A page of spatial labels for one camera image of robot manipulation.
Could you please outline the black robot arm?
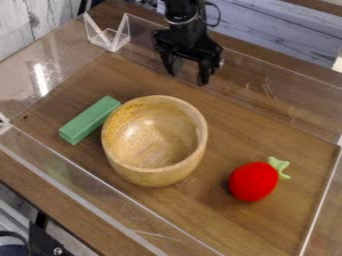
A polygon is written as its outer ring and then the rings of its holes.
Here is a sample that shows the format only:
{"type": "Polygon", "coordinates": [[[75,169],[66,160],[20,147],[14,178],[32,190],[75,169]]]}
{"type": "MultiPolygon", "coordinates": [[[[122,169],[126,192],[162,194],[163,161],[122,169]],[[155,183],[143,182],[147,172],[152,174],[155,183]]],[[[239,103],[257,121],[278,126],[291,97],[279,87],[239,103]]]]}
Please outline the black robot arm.
{"type": "Polygon", "coordinates": [[[152,32],[154,47],[159,52],[166,70],[175,76],[182,59],[193,60],[199,65],[198,85],[210,81],[215,70],[223,66],[223,47],[210,38],[207,27],[217,27],[207,22],[206,6],[218,6],[207,0],[162,0],[166,6],[165,19],[169,29],[152,32]]]}

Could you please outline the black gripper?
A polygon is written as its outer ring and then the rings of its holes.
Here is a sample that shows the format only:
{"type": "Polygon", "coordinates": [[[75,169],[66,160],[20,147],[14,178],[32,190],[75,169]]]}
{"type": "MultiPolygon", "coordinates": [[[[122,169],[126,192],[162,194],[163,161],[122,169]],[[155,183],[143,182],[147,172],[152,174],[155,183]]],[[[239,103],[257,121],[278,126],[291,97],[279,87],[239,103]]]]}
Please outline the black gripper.
{"type": "Polygon", "coordinates": [[[152,38],[169,74],[175,76],[183,65],[182,58],[190,59],[199,63],[198,84],[206,85],[213,70],[223,65],[223,47],[209,36],[206,25],[199,21],[171,25],[169,29],[155,30],[152,38]]]}

